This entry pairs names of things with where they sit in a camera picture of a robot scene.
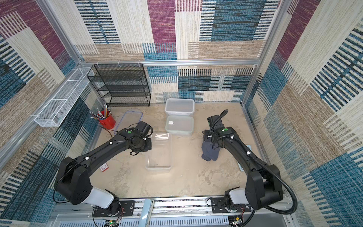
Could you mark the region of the grey cleaning cloth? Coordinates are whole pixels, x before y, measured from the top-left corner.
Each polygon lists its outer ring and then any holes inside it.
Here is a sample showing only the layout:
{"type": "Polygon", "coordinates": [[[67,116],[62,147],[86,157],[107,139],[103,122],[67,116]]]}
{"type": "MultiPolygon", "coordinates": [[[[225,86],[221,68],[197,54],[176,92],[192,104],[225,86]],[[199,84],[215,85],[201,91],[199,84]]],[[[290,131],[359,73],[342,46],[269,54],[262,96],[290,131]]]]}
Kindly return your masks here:
{"type": "Polygon", "coordinates": [[[205,161],[216,161],[219,156],[220,147],[214,147],[214,145],[210,142],[204,141],[202,143],[202,152],[201,158],[205,161]]]}

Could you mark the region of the blue-rimmed clear lunch box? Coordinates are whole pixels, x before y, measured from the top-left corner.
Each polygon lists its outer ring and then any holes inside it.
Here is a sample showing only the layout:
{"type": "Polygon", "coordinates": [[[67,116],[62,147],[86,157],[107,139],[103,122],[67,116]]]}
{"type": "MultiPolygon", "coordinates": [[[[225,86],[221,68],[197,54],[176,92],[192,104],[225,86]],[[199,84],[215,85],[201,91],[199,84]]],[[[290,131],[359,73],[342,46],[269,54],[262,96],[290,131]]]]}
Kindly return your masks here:
{"type": "Polygon", "coordinates": [[[146,169],[149,171],[170,170],[173,163],[172,135],[154,132],[151,136],[152,149],[147,152],[146,169]]]}

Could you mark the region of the blue-rimmed clear lid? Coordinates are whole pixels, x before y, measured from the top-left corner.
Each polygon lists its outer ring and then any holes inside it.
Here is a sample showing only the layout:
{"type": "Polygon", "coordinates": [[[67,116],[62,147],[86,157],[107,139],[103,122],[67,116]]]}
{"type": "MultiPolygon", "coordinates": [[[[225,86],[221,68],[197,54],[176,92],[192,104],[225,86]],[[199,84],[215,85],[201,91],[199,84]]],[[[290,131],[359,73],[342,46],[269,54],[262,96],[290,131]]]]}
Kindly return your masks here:
{"type": "Polygon", "coordinates": [[[142,120],[143,113],[139,109],[131,109],[122,114],[117,120],[114,127],[114,135],[117,131],[124,128],[135,127],[142,120]]]}

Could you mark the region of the green-rimmed lunch box lid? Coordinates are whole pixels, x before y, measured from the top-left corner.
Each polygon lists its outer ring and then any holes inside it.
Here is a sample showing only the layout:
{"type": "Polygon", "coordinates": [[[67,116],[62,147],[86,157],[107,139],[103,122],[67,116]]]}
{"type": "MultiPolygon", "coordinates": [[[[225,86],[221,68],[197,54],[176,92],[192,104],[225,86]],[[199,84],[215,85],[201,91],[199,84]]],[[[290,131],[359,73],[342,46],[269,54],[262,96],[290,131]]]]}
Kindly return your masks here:
{"type": "Polygon", "coordinates": [[[194,130],[194,118],[184,115],[169,115],[165,130],[175,135],[191,136],[194,130]]]}

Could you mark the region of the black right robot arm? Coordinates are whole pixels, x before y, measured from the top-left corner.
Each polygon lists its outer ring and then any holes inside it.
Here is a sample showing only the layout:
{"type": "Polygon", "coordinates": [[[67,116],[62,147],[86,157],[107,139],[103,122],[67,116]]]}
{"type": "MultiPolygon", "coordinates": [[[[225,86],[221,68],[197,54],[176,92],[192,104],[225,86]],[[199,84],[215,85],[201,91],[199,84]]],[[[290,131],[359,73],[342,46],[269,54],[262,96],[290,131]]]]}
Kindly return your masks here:
{"type": "Polygon", "coordinates": [[[220,115],[208,118],[209,129],[203,131],[203,141],[207,146],[217,145],[229,151],[246,173],[247,181],[244,194],[246,204],[254,210],[265,208],[277,214],[289,215],[295,213],[298,202],[292,188],[281,178],[275,165],[268,165],[256,156],[245,145],[232,127],[225,127],[222,118],[227,110],[220,115]],[[272,204],[283,200],[283,189],[286,188],[292,199],[292,207],[288,210],[278,210],[272,204]]]}

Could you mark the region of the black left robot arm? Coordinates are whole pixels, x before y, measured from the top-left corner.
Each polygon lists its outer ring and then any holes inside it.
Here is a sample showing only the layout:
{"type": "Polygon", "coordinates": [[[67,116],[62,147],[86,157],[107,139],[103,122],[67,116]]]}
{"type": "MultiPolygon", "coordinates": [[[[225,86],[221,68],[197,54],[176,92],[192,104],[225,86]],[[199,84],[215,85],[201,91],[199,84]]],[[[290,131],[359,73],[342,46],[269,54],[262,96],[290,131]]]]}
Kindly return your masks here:
{"type": "Polygon", "coordinates": [[[66,157],[59,165],[54,191],[73,205],[86,203],[102,210],[105,215],[120,215],[122,206],[117,195],[91,184],[90,177],[103,164],[121,152],[130,150],[132,156],[152,149],[153,128],[140,121],[118,131],[109,141],[85,155],[66,157]]]}

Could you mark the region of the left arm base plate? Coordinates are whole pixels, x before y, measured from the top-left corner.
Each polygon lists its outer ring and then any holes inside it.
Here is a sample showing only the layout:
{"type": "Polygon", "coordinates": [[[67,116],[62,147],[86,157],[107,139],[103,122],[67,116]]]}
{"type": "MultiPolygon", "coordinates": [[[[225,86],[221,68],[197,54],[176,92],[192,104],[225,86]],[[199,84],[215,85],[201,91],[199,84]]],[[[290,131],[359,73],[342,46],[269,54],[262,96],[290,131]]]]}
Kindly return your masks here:
{"type": "Polygon", "coordinates": [[[117,217],[120,218],[121,216],[131,217],[134,212],[135,201],[133,200],[126,200],[126,201],[119,201],[119,205],[115,209],[102,209],[96,206],[93,217],[95,218],[108,218],[108,217],[117,217]]]}

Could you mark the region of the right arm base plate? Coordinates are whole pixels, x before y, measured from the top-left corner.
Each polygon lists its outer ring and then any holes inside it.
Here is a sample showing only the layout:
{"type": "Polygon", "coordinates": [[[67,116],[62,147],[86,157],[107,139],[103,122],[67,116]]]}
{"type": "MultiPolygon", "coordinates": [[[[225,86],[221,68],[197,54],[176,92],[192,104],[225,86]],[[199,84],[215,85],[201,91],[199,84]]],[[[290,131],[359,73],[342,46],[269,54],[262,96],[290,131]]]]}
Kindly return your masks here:
{"type": "Polygon", "coordinates": [[[212,208],[212,213],[249,213],[252,211],[248,204],[227,206],[223,197],[209,197],[206,204],[212,208]]]}

